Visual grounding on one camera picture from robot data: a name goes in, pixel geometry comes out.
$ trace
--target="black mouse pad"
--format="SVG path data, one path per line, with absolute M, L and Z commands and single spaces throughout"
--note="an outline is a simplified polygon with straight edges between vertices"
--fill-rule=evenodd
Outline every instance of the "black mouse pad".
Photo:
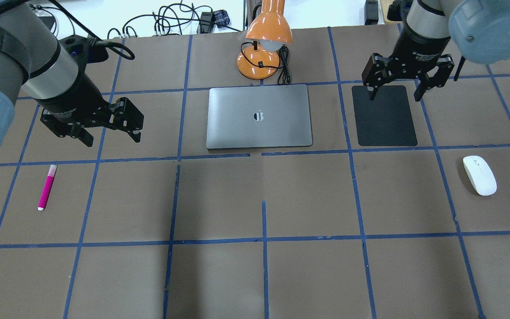
M 358 143 L 362 147 L 415 147 L 417 134 L 402 85 L 381 86 L 374 101 L 365 86 L 352 87 Z

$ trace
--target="lamp base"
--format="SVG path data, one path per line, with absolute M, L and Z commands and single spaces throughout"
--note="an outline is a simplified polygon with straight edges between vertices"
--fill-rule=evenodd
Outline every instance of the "lamp base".
M 262 61 L 263 65 L 278 67 L 281 60 L 277 52 L 265 51 L 261 46 L 255 50 L 253 45 L 251 45 L 245 48 L 243 53 L 245 53 L 245 56 L 243 56 L 241 52 L 239 56 L 237 56 L 237 68 L 243 76 L 249 79 L 266 79 L 277 71 L 277 69 L 273 67 L 254 66 L 249 63 L 249 61 L 254 64 L 258 64 Z

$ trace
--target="power adapter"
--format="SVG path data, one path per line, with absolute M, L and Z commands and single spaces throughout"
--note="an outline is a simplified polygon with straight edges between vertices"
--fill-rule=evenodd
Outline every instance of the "power adapter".
M 366 0 L 364 12 L 366 26 L 379 22 L 379 3 L 377 0 Z
M 214 30 L 214 13 L 213 12 L 202 12 L 200 15 L 200 20 L 209 21 L 204 22 L 200 21 L 198 24 L 198 30 L 196 30 L 197 34 L 210 34 L 212 30 Z

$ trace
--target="white computer mouse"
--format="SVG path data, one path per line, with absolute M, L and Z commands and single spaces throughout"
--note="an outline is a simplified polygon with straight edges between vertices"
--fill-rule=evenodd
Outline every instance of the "white computer mouse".
M 477 155 L 464 157 L 464 167 L 475 191 L 481 196 L 489 196 L 497 191 L 495 176 L 487 162 Z

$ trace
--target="apple logo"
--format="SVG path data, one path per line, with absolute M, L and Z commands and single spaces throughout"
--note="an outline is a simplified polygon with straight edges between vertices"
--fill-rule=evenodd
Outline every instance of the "apple logo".
M 255 121 L 263 121 L 265 118 L 263 117 L 263 111 L 259 110 L 259 112 L 253 114 L 253 118 Z

